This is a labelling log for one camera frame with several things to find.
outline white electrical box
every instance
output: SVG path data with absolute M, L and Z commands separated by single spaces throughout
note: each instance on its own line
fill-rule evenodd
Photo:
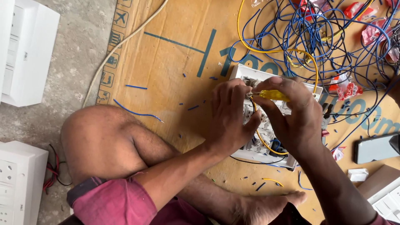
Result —
M 36 225 L 48 151 L 0 142 L 0 225 Z
M 60 14 L 33 0 L 5 0 L 0 7 L 1 102 L 41 103 Z
M 256 86 L 259 82 L 264 81 L 272 76 L 276 76 L 270 73 L 262 72 L 259 70 L 254 70 L 252 68 L 246 67 L 244 65 L 236 65 L 233 68 L 232 74 L 230 79 L 240 78 L 246 83 L 248 86 Z M 304 83 L 304 85 L 310 90 L 310 93 L 314 90 L 313 84 Z M 314 93 L 314 98 L 316 101 L 319 101 L 319 98 L 322 94 L 322 87 L 317 87 L 316 92 Z M 275 104 L 280 109 L 283 115 L 290 115 L 291 110 L 287 107 L 286 102 L 284 101 L 275 101 Z M 257 105 L 257 109 L 262 112 L 261 119 L 262 122 L 258 127 L 258 132 L 260 133 L 261 138 L 263 141 L 270 147 L 274 139 L 276 139 L 274 130 L 272 129 L 270 118 L 266 115 L 266 113 L 262 110 L 260 106 Z M 246 124 L 250 117 L 253 115 L 253 106 L 250 100 L 245 99 L 243 104 L 243 115 L 244 120 L 243 124 Z M 282 159 L 283 156 L 277 156 L 276 154 L 271 154 L 270 150 L 268 150 L 261 140 L 259 139 L 258 135 L 255 134 L 254 138 L 249 141 L 243 148 L 237 150 L 235 153 L 232 154 L 233 157 L 238 157 L 242 159 L 249 159 L 254 161 L 259 161 L 263 163 L 272 163 L 277 162 Z M 297 161 L 294 157 L 290 154 L 283 160 L 278 163 L 274 163 L 275 166 L 286 167 L 291 171 L 297 166 Z

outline man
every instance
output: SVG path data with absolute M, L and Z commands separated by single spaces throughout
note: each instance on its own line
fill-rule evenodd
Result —
M 222 225 L 309 224 L 295 208 L 306 200 L 304 192 L 240 196 L 202 174 L 253 137 L 260 113 L 242 124 L 243 101 L 251 90 L 240 79 L 219 84 L 212 94 L 209 135 L 184 154 L 118 107 L 92 106 L 72 114 L 61 136 L 75 184 L 67 200 L 76 217 L 87 225 L 208 225 L 206 216 Z M 260 90 L 279 90 L 290 99 L 288 117 L 271 100 L 254 101 L 273 118 L 277 138 L 307 174 L 324 211 L 323 223 L 391 224 L 377 214 L 321 143 L 322 108 L 305 86 L 272 77 L 253 91 Z M 400 102 L 400 93 L 390 96 Z

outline blue wire piece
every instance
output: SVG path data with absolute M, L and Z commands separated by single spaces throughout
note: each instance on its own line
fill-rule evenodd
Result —
M 264 186 L 264 184 L 265 184 L 265 182 L 264 182 L 262 185 L 260 185 L 260 186 L 257 188 L 256 191 L 258 191 L 262 186 Z
M 312 191 L 313 189 L 305 188 L 305 187 L 301 186 L 301 183 L 300 183 L 300 174 L 301 174 L 301 171 L 299 171 L 299 185 L 300 185 L 300 187 L 303 188 L 304 190 Z
M 260 59 L 259 57 L 255 56 L 255 55 L 253 55 L 253 54 L 250 54 L 250 55 L 251 55 L 252 57 L 258 59 L 259 61 L 264 62 L 264 61 L 263 61 L 262 59 Z
M 156 117 L 156 116 L 154 116 L 154 115 L 151 115 L 151 114 L 140 114 L 140 113 L 133 112 L 133 111 L 131 111 L 131 110 L 125 108 L 123 105 L 121 105 L 121 104 L 120 104 L 119 102 L 117 102 L 117 100 L 115 100 L 115 99 L 114 99 L 114 102 L 117 103 L 121 108 L 125 109 L 126 111 L 128 111 L 128 112 L 130 112 L 130 113 L 133 113 L 133 114 L 138 115 L 138 116 L 150 116 L 150 117 L 154 117 L 154 118 L 157 118 L 160 122 L 163 122 L 160 118 L 158 118 L 158 117 Z
M 189 111 L 189 110 L 192 110 L 192 109 L 194 109 L 194 108 L 197 108 L 197 107 L 199 107 L 199 105 L 196 105 L 196 106 L 194 106 L 194 107 L 192 107 L 192 108 L 188 108 L 188 111 Z
M 146 90 L 147 90 L 147 88 L 139 87 L 139 86 L 133 86 L 133 85 L 129 85 L 129 84 L 127 84 L 127 85 L 125 85 L 125 86 L 127 86 L 127 87 L 132 87 L 132 88 L 146 89 Z

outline knee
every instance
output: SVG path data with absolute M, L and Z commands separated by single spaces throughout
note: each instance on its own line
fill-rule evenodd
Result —
M 70 134 L 85 135 L 115 131 L 126 124 L 141 124 L 133 115 L 113 105 L 96 105 L 72 113 L 61 128 L 61 140 Z

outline gray floor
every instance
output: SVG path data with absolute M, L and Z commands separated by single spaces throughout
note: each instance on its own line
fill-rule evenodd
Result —
M 18 140 L 47 150 L 51 143 L 63 160 L 60 128 L 81 108 L 94 72 L 106 56 L 116 0 L 36 1 L 61 14 L 43 100 L 21 108 L 0 104 L 0 141 Z M 90 95 L 90 104 L 95 103 L 98 84 Z M 62 180 L 70 181 L 65 164 L 61 174 Z M 48 195 L 42 195 L 39 225 L 58 224 L 69 216 L 69 189 L 56 183 Z

